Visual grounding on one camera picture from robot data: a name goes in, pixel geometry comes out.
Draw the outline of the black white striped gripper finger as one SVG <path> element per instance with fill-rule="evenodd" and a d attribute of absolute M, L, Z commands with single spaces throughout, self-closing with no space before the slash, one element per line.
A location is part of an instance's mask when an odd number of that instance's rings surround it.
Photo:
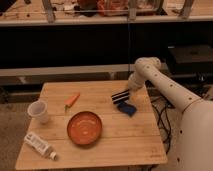
<path fill-rule="evenodd" d="M 129 93 L 124 95 L 119 95 L 117 97 L 113 97 L 113 104 L 119 104 L 121 102 L 124 102 L 126 100 L 129 100 Z"/>
<path fill-rule="evenodd" d="M 116 98 L 124 97 L 124 96 L 126 96 L 126 95 L 129 95 L 129 89 L 124 90 L 124 91 L 119 92 L 119 93 L 116 93 L 116 94 L 113 94 L 113 95 L 111 96 L 111 98 L 112 98 L 112 99 L 116 99 Z"/>

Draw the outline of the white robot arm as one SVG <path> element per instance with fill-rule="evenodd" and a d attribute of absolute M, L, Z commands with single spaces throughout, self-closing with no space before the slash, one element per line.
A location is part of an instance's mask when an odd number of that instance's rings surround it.
<path fill-rule="evenodd" d="M 160 67 L 157 57 L 138 58 L 124 91 L 111 96 L 113 103 L 128 100 L 131 91 L 149 80 L 182 113 L 174 171 L 213 171 L 213 101 L 176 83 L 162 74 Z"/>

